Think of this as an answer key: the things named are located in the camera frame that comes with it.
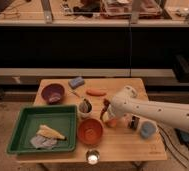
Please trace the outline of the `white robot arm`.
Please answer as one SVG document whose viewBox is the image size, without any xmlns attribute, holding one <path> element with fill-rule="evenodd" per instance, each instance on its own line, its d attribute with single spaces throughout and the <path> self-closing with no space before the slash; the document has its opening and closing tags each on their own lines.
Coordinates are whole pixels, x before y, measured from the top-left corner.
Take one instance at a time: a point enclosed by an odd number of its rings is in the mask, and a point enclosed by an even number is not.
<svg viewBox="0 0 189 171">
<path fill-rule="evenodd" d="M 129 85 L 113 95 L 107 112 L 110 118 L 121 118 L 130 113 L 189 133 L 189 104 L 141 100 L 137 98 L 137 91 Z"/>
</svg>

